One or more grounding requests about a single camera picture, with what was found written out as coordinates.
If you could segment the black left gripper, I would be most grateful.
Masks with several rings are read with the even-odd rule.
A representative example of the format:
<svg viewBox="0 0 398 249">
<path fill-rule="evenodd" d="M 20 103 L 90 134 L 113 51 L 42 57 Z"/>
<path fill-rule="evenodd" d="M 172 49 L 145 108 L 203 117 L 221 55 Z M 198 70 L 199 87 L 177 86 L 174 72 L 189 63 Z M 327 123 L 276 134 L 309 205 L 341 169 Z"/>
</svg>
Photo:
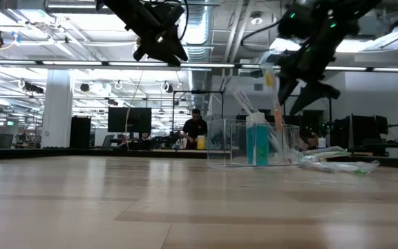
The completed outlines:
<svg viewBox="0 0 398 249">
<path fill-rule="evenodd" d="M 126 3 L 126 30 L 139 38 L 133 58 L 140 61 L 146 56 L 170 66 L 187 61 L 177 24 L 184 12 L 179 3 Z"/>
</svg>

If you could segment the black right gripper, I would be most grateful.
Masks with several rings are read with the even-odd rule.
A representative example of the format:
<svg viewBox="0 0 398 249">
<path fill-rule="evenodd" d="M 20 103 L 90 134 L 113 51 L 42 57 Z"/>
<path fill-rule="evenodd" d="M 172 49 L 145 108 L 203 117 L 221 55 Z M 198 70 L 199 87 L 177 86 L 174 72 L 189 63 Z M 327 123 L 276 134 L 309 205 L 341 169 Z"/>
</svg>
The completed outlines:
<svg viewBox="0 0 398 249">
<path fill-rule="evenodd" d="M 278 89 L 280 105 L 285 103 L 299 84 L 296 79 L 309 83 L 301 89 L 300 95 L 290 110 L 291 116 L 321 98 L 335 100 L 339 98 L 340 90 L 318 82 L 325 78 L 326 66 L 335 60 L 336 49 L 336 37 L 314 36 L 309 38 L 297 51 L 278 60 L 278 65 L 281 67 Z"/>
</svg>

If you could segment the teal mouthwash bottle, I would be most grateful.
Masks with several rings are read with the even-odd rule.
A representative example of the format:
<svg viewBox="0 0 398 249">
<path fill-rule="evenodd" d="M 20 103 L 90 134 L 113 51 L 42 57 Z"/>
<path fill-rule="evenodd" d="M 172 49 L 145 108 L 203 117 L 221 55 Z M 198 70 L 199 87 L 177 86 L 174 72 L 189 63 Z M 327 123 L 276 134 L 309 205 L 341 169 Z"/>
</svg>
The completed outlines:
<svg viewBox="0 0 398 249">
<path fill-rule="evenodd" d="M 269 165 L 269 129 L 264 113 L 246 117 L 247 162 L 253 166 Z"/>
</svg>

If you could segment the clear acrylic organizer box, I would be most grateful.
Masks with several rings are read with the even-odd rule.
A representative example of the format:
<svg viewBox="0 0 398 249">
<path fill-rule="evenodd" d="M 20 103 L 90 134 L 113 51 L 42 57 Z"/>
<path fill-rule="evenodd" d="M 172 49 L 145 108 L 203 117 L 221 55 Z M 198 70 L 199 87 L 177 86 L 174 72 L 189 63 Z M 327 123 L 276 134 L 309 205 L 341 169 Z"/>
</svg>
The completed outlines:
<svg viewBox="0 0 398 249">
<path fill-rule="evenodd" d="M 284 124 L 288 163 L 282 164 L 274 154 L 270 166 L 253 166 L 247 162 L 245 121 L 212 120 L 206 137 L 208 165 L 216 168 L 278 167 L 299 164 L 299 127 Z"/>
</svg>

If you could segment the person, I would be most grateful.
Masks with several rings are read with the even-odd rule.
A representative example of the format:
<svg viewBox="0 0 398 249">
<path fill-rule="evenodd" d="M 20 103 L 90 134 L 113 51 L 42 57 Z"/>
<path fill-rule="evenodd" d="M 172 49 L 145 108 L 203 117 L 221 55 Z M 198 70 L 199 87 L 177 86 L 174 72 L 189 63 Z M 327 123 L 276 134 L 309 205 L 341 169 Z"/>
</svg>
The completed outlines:
<svg viewBox="0 0 398 249">
<path fill-rule="evenodd" d="M 319 144 L 319 137 L 316 133 L 312 132 L 309 137 L 299 138 L 299 147 L 305 150 L 317 149 Z"/>
<path fill-rule="evenodd" d="M 199 109 L 192 110 L 191 118 L 185 122 L 182 131 L 187 139 L 186 149 L 196 149 L 198 136 L 206 136 L 208 131 Z"/>
</svg>

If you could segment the black workstation equipment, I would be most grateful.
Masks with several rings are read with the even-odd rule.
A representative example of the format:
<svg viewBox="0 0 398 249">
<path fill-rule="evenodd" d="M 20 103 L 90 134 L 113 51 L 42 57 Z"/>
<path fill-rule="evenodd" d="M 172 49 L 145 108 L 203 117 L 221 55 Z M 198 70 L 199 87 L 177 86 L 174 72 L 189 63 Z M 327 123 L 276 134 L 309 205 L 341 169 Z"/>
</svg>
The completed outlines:
<svg viewBox="0 0 398 249">
<path fill-rule="evenodd" d="M 389 140 L 386 136 L 390 128 L 398 124 L 389 124 L 383 116 L 349 115 L 335 120 L 330 134 L 330 145 L 341 147 L 353 154 L 371 154 L 388 157 L 387 149 L 398 149 L 398 140 Z"/>
</svg>

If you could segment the black monitor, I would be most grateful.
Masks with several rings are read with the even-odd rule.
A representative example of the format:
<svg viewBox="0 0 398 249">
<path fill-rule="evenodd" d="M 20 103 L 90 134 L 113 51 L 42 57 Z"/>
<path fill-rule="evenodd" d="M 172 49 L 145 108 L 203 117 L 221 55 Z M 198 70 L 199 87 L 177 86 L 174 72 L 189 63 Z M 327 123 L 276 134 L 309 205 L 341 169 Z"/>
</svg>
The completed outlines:
<svg viewBox="0 0 398 249">
<path fill-rule="evenodd" d="M 151 108 L 109 107 L 108 132 L 151 133 Z"/>
</svg>

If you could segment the black cabinet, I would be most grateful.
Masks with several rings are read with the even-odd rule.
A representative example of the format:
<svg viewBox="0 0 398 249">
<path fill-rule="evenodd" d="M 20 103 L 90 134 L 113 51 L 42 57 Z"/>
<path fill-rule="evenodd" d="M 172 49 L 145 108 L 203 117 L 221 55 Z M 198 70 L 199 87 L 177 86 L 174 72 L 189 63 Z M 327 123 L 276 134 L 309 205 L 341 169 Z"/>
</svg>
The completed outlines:
<svg viewBox="0 0 398 249">
<path fill-rule="evenodd" d="M 70 128 L 71 149 L 88 149 L 90 146 L 91 119 L 87 117 L 72 117 Z"/>
</svg>

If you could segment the white building pillar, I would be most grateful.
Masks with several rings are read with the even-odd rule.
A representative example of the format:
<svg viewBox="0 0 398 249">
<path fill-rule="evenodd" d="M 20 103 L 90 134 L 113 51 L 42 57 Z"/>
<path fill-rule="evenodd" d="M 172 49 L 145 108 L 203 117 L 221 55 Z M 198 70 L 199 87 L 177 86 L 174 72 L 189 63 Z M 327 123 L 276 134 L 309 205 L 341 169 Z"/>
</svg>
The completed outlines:
<svg viewBox="0 0 398 249">
<path fill-rule="evenodd" d="M 69 146 L 73 89 L 69 70 L 48 70 L 41 135 L 43 148 Z"/>
</svg>

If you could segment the black ceiling device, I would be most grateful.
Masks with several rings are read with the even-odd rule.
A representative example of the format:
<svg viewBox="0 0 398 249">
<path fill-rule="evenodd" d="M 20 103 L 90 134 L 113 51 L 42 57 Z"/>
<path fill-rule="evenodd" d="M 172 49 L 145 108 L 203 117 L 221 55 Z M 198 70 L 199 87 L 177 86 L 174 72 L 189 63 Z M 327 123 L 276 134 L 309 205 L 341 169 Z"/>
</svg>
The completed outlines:
<svg viewBox="0 0 398 249">
<path fill-rule="evenodd" d="M 31 84 L 29 82 L 26 82 L 23 87 L 27 92 L 31 93 L 37 93 L 37 94 L 44 94 L 44 89 L 41 88 L 40 86 Z"/>
</svg>

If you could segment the corrugated silver ceiling duct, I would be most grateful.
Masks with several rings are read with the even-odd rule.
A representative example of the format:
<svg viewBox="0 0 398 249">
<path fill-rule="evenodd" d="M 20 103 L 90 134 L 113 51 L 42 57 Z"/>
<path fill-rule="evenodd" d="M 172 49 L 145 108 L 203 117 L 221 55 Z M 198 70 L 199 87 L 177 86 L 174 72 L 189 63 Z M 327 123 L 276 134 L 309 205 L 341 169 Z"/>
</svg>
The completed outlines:
<svg viewBox="0 0 398 249">
<path fill-rule="evenodd" d="M 184 42 L 187 45 L 188 62 L 210 62 L 211 10 L 208 6 L 189 6 L 189 20 Z M 193 68 L 189 72 L 189 88 L 192 91 L 208 91 L 211 76 L 205 68 Z"/>
</svg>

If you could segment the black gantry frame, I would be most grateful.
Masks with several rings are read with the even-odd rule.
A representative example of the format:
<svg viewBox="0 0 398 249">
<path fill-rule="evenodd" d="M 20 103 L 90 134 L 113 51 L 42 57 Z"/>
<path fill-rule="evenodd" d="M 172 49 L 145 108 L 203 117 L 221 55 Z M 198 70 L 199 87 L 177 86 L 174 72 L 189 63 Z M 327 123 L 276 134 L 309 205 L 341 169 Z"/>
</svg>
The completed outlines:
<svg viewBox="0 0 398 249">
<path fill-rule="evenodd" d="M 213 94 L 213 93 L 220 94 L 220 96 L 221 96 L 221 99 L 220 99 L 220 101 L 221 101 L 221 114 L 220 114 L 220 117 L 221 117 L 221 119 L 224 119 L 224 105 L 225 105 L 225 92 L 224 91 L 204 91 L 204 90 L 199 90 L 199 89 L 191 90 L 191 91 L 177 91 L 177 90 L 174 90 L 173 93 L 172 93 L 172 101 L 171 101 L 173 111 L 175 109 L 175 103 L 178 101 L 178 99 L 176 99 L 176 94 L 177 93 L 181 93 L 182 96 L 185 95 L 186 93 L 190 93 L 191 95 L 206 95 L 206 94 Z"/>
</svg>

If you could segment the long ceiling light rail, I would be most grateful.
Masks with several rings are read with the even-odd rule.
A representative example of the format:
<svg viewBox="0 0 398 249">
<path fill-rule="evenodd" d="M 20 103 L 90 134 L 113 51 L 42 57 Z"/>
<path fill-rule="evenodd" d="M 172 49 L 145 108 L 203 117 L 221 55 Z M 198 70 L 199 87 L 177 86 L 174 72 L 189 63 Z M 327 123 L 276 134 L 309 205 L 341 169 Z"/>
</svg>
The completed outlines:
<svg viewBox="0 0 398 249">
<path fill-rule="evenodd" d="M 122 62 L 122 61 L 68 61 L 68 60 L 16 60 L 0 59 L 0 66 L 20 67 L 62 67 L 62 68 L 187 68 L 192 69 L 260 69 L 258 64 L 230 64 L 230 63 L 191 63 L 184 62 L 179 66 L 171 66 L 164 62 Z M 373 72 L 373 73 L 398 73 L 398 67 L 364 67 L 364 66 L 327 66 L 326 71 L 345 72 Z"/>
</svg>

